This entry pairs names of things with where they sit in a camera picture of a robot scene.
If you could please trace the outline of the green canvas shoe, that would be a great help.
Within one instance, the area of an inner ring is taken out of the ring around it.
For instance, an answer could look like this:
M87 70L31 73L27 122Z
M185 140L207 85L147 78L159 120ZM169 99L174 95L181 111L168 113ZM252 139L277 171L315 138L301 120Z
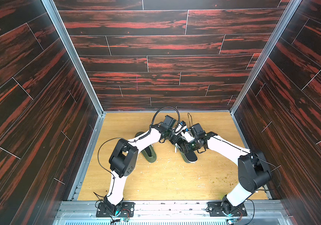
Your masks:
M175 147L181 152L181 156L186 163L195 163L198 160L194 151L185 152L177 143L175 144Z
M157 155L153 147L154 139L151 136L145 137L135 142L135 146L142 153L144 158L149 163L154 163L157 160Z

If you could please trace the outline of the black insole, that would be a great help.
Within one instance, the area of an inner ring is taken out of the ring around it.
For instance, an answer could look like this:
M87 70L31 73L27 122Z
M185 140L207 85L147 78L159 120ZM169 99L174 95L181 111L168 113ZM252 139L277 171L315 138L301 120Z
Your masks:
M181 155L186 163L195 163L198 157L194 153L196 149L181 150Z

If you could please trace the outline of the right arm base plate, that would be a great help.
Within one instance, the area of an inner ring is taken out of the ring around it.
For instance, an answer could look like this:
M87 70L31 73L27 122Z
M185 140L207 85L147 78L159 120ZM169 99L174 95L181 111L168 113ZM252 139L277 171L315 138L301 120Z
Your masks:
M228 202L211 201L207 202L206 212L209 212L211 217L245 217L247 211L244 204L233 206Z

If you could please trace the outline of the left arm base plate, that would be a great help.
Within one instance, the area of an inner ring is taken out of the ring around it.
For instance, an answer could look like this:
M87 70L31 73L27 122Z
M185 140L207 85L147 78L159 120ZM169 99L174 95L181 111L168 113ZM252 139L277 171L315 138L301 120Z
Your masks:
M134 216L134 202L120 202L117 205L111 203L99 202L97 206L96 217L122 217L131 218Z

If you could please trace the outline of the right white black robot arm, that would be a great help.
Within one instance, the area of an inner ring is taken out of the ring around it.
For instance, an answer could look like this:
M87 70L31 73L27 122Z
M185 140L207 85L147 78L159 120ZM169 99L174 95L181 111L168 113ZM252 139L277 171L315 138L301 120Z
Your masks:
M214 132L206 133L198 123L189 128L185 122L181 122L171 142L180 150L187 163L196 162L198 158L194 152L200 154L200 149L204 148L223 155L238 166L238 184L223 197L221 203L222 212L226 216L235 215L245 200L272 178L263 152L237 146Z

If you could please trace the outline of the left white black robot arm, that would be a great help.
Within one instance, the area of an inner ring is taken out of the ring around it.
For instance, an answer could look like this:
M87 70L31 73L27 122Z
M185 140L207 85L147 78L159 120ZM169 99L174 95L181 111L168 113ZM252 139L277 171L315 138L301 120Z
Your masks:
M120 138L118 140L109 159L110 170L113 176L110 192L104 197L106 209L111 216L116 216L121 211L127 176L135 169L138 154L161 139L170 140L185 127L185 122L181 122L175 129L161 122L153 125L147 132L133 139L126 140Z

